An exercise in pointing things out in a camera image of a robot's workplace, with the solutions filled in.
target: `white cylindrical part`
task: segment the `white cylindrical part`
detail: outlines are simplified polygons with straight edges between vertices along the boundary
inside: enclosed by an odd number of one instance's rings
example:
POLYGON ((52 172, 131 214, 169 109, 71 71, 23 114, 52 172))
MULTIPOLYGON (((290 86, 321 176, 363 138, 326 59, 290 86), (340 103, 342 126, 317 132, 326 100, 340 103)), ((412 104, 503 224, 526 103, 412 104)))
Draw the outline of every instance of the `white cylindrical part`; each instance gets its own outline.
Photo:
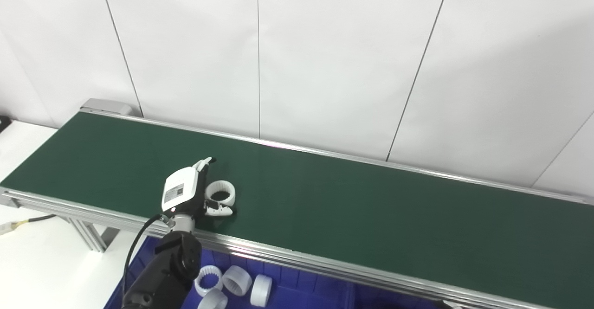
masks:
POLYGON ((194 288, 196 288, 196 292, 201 297, 204 297, 206 295, 206 293, 208 293, 212 289, 216 288, 217 290, 222 290, 223 289, 223 273, 221 273, 221 270, 218 267, 216 267, 215 265, 206 265, 206 266, 202 267, 200 269, 200 273, 198 274, 198 277, 196 279, 194 279, 194 288), (202 286, 200 286, 200 281, 204 277, 206 277, 206 275, 216 275, 216 277, 218 278, 217 283, 211 288, 202 288, 202 286))
POLYGON ((252 277, 244 269, 232 265, 223 274, 223 284, 236 296, 244 296, 252 285, 252 277))
POLYGON ((223 292, 212 288, 200 301, 198 309, 225 309, 229 299, 223 292))
POLYGON ((265 275, 258 275, 254 280, 252 287, 252 294, 250 296, 250 303, 255 307, 266 307, 268 298, 270 297, 270 290, 272 288, 272 278, 265 275))
POLYGON ((206 187, 204 195, 206 195, 206 199, 212 200, 212 196, 217 192, 226 192, 229 194, 227 198, 221 201, 216 200, 217 202, 229 207, 235 204, 235 187, 233 184, 226 180, 217 180, 211 182, 210 185, 206 187))

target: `wall seam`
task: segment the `wall seam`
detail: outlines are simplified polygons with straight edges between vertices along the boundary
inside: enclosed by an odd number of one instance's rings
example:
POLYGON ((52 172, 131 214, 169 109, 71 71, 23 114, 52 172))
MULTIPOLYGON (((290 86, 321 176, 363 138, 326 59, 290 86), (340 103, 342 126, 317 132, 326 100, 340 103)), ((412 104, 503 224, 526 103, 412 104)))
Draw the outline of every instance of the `wall seam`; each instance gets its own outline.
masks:
POLYGON ((407 110, 407 106, 410 100, 410 95, 412 95, 412 91, 414 88, 414 83, 416 83, 416 79, 419 76, 420 66, 423 64, 423 60, 425 59, 425 54, 427 53, 427 48, 429 47, 429 42, 431 42, 431 36, 433 35, 433 31, 435 30, 435 25, 437 25, 437 19, 439 18, 439 13, 441 12, 441 8, 443 7, 445 0, 441 0, 439 3, 439 8, 437 9, 437 14, 435 15, 435 20, 433 20, 433 25, 431 26, 431 31, 429 32, 429 38, 427 38, 427 43, 425 44, 425 48, 423 49, 423 55, 420 57, 419 66, 416 68, 416 73, 414 74, 414 79, 412 80, 412 85, 410 86, 409 94, 407 96, 407 101, 405 102, 405 106, 402 109, 402 113, 400 115, 400 119, 398 120, 398 125, 396 126, 396 130, 394 132, 394 137, 392 138, 392 144, 390 144, 390 149, 388 150, 388 155, 386 155, 386 161, 390 159, 390 154, 392 153, 392 148, 394 148, 394 142, 396 140, 396 135, 400 130, 400 125, 402 124, 402 119, 405 116, 405 112, 407 110))

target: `blue plastic bin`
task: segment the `blue plastic bin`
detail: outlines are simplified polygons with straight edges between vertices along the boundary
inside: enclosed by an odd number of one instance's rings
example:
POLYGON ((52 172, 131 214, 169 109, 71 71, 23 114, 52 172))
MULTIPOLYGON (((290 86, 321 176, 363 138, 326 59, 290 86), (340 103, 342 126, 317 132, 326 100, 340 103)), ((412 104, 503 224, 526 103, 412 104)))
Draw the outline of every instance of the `blue plastic bin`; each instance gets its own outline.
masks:
MULTIPOLYGON (((132 284, 153 257, 158 239, 148 237, 132 260, 128 284, 132 284)), ((231 265, 245 269, 253 279, 264 274, 273 279, 268 309, 437 309, 433 302, 380 290, 362 284, 324 277, 315 273, 291 269, 280 265, 258 262, 211 250, 202 250, 202 265, 216 265, 223 273, 231 265)), ((229 298, 227 309, 254 309, 250 305, 250 292, 234 296, 223 287, 229 298)), ((196 309, 201 296, 193 289, 187 296, 183 309, 196 309)), ((104 309, 121 309, 121 282, 114 290, 104 309)))

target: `conveyor leg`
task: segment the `conveyor leg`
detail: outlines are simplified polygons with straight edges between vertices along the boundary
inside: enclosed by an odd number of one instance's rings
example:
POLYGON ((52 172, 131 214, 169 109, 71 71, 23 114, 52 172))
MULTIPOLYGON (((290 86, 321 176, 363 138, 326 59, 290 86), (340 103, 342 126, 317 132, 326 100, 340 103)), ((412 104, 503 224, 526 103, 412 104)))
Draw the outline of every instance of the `conveyor leg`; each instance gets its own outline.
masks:
POLYGON ((89 222, 72 218, 66 218, 66 220, 72 224, 74 229, 76 229, 89 249, 97 252, 105 252, 108 246, 112 243, 115 235, 119 232, 119 230, 114 229, 113 227, 108 227, 101 235, 99 235, 95 226, 89 222))

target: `white wall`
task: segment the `white wall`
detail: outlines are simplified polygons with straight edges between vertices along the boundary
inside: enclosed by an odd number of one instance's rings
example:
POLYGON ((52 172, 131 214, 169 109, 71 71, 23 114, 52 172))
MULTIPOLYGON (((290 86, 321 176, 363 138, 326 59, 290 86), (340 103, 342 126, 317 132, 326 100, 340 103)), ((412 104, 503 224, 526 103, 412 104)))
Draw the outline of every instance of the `white wall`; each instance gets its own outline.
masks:
POLYGON ((390 161, 531 186, 594 110, 593 67, 594 0, 445 0, 390 161))
POLYGON ((0 0, 0 111, 59 127, 110 98, 594 196, 594 0, 441 1, 0 0))
POLYGON ((145 117, 258 136, 258 0, 108 0, 145 117))
MULTIPOLYGON (((89 97, 138 107, 105 0, 0 0, 0 6, 6 42, 55 125, 89 97)), ((4 93, 21 93, 17 84, 2 83, 4 93)), ((31 92, 24 89, 21 95, 31 92)))
POLYGON ((259 0, 261 136, 386 159, 441 0, 259 0))

